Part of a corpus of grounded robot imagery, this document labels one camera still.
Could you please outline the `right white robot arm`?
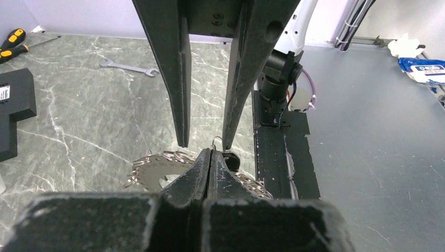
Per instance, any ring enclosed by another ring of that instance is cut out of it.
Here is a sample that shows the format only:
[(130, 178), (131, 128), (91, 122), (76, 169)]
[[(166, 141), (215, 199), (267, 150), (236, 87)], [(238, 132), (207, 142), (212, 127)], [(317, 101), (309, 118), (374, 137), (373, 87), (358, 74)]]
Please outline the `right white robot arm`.
[(302, 71), (300, 60), (316, 1), (134, 1), (164, 80), (181, 147), (189, 144), (192, 55), (190, 35), (231, 40), (222, 124), (230, 149), (249, 92), (258, 79), (262, 96), (284, 100)]

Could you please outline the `silver disc keyring with keys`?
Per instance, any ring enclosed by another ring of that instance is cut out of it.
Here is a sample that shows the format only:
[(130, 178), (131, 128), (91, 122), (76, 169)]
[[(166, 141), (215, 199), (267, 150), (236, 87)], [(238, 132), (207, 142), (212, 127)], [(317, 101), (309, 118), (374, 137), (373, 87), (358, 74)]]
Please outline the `silver disc keyring with keys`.
[[(160, 191), (188, 171), (195, 160), (194, 156), (182, 151), (153, 154), (149, 150), (146, 156), (133, 161), (132, 170), (127, 175), (128, 179), (123, 187), (142, 185), (147, 192)], [(255, 179), (241, 172), (229, 170), (229, 173), (256, 197), (273, 199), (272, 194)]]

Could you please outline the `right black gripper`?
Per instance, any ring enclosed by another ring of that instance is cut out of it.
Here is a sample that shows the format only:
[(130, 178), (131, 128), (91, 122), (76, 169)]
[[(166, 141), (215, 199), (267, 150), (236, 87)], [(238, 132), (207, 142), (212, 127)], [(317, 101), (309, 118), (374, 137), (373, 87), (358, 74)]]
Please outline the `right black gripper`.
[(231, 149), (250, 90), (299, 1), (134, 1), (170, 99), (177, 144), (188, 147), (189, 34), (232, 40), (222, 148)]

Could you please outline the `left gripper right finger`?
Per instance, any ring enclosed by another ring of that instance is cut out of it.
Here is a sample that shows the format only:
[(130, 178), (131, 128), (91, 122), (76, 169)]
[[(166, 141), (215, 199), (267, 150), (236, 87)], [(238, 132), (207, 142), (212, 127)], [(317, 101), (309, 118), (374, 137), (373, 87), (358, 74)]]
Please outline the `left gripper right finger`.
[(211, 156), (202, 251), (354, 251), (339, 210), (319, 199), (260, 199)]

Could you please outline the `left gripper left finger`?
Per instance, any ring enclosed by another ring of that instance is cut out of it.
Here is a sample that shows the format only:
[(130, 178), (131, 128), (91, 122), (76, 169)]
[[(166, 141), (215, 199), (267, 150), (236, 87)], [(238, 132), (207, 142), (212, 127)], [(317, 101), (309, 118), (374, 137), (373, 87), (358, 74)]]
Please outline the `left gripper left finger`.
[(45, 193), (19, 215), (3, 251), (201, 251), (211, 151), (155, 193)]

